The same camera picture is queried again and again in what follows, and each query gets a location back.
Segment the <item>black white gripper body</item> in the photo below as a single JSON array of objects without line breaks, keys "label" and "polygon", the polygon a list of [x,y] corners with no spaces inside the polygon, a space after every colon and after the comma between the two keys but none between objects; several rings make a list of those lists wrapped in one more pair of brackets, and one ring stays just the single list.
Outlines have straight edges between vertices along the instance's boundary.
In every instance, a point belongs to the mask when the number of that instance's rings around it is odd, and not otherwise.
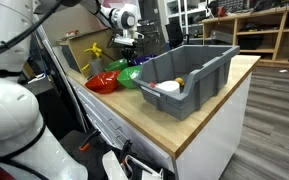
[{"label": "black white gripper body", "polygon": [[138,40],[143,40],[144,35],[133,30],[124,30],[122,34],[116,34],[113,37],[113,42],[121,44],[124,49],[133,49],[136,46]]}]

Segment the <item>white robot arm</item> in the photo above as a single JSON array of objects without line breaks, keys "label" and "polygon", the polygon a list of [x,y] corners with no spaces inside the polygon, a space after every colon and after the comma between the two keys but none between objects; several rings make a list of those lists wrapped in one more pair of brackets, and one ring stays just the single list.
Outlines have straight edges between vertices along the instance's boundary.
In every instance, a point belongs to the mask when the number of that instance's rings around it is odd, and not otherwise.
[{"label": "white robot arm", "polygon": [[29,58],[31,35],[53,13],[81,5],[103,25],[120,29],[120,44],[138,38],[138,8],[105,7],[99,0],[0,0],[0,166],[17,180],[87,180],[48,129],[35,95],[18,83]]}]

